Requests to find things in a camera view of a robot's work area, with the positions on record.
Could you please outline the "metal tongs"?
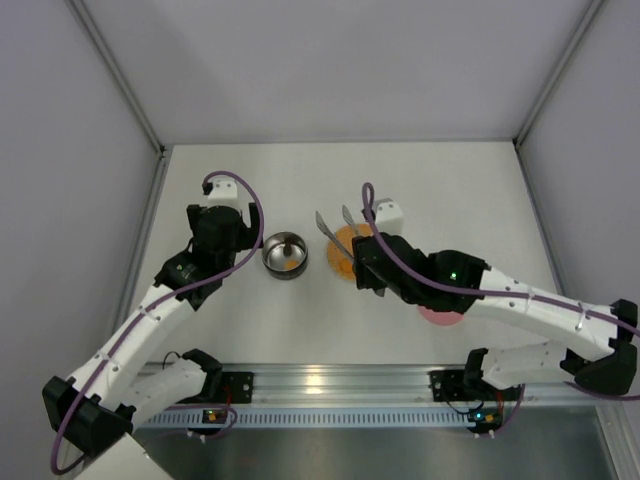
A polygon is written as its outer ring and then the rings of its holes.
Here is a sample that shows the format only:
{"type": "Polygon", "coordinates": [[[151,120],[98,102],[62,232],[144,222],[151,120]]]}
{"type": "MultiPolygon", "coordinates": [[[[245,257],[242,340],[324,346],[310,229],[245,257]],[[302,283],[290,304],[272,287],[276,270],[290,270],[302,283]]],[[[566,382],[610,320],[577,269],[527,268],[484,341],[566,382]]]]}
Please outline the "metal tongs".
{"type": "Polygon", "coordinates": [[[342,206],[342,214],[344,224],[337,229],[331,229],[318,211],[315,212],[315,222],[319,231],[328,239],[326,255],[329,267],[340,278],[355,283],[356,274],[354,272],[352,241],[359,237],[370,236],[371,230],[369,227],[364,227],[363,224],[357,224],[345,205],[342,206]],[[339,257],[345,257],[351,262],[352,273],[350,275],[341,274],[332,266],[333,260],[339,257]]]}

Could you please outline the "pink lid with black handle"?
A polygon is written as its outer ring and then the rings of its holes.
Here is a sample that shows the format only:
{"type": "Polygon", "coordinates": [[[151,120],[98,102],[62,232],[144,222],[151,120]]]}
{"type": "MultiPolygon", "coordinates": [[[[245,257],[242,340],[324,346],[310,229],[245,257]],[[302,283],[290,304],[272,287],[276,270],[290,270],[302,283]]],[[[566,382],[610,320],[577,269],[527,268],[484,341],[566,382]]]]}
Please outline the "pink lid with black handle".
{"type": "Polygon", "coordinates": [[[417,310],[425,320],[436,326],[450,327],[464,320],[464,316],[456,312],[438,312],[423,306],[417,310]]]}

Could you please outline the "orange round food piece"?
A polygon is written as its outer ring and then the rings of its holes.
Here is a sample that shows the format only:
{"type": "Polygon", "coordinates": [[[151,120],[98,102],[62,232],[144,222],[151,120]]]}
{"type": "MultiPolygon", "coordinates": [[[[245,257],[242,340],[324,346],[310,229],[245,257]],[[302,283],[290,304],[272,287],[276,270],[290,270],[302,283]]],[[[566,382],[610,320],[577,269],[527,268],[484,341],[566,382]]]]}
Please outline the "orange round food piece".
{"type": "Polygon", "coordinates": [[[350,275],[352,273],[352,264],[345,257],[335,258],[333,260],[332,266],[334,269],[344,275],[350,275]]]}

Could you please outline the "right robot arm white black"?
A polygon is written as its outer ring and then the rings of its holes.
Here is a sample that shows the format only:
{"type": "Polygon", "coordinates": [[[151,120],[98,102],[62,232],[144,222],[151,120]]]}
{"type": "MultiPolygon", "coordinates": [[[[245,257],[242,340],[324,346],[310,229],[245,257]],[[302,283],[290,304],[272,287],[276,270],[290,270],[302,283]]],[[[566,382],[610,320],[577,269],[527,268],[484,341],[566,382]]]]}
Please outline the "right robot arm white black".
{"type": "Polygon", "coordinates": [[[426,255],[398,235],[356,237],[352,249],[360,290],[390,290],[430,312],[493,319],[543,337],[536,345],[471,351],[467,388],[572,383],[600,398],[629,392],[638,363],[635,304],[588,305],[550,294],[459,251],[426,255]]]}

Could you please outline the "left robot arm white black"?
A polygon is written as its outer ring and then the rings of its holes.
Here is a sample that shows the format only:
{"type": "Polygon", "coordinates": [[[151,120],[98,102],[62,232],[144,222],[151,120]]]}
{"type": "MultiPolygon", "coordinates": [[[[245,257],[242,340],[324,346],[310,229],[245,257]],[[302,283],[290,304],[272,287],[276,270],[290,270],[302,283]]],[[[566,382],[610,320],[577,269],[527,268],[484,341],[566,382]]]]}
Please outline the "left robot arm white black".
{"type": "Polygon", "coordinates": [[[163,264],[138,307],[102,348],[68,377],[46,383],[42,396],[56,433],[53,459],[63,441],[94,459],[176,404],[229,404],[222,364],[199,349],[144,380],[137,376],[160,344],[245,265],[237,254],[253,257],[262,247],[261,203],[250,203],[249,213],[246,224],[234,207],[188,206],[187,247],[163,264]]]}

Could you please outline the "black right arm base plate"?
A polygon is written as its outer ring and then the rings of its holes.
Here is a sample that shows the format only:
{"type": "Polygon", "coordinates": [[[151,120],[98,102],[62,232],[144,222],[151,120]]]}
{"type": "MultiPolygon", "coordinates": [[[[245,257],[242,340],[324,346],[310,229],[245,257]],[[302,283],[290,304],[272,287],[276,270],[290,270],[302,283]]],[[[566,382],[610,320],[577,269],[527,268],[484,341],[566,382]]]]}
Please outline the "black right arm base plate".
{"type": "Polygon", "coordinates": [[[462,369],[433,370],[429,373],[430,388],[435,402],[467,401],[462,369]]]}

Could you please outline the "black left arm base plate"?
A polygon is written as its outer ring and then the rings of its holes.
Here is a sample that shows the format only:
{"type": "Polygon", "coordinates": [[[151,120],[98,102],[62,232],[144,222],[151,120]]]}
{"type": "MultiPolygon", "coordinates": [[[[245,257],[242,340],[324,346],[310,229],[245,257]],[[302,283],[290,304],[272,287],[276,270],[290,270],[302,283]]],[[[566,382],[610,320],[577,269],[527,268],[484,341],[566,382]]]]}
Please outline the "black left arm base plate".
{"type": "Polygon", "coordinates": [[[223,372],[219,392],[226,404],[251,404],[253,387],[253,372],[223,372]]]}

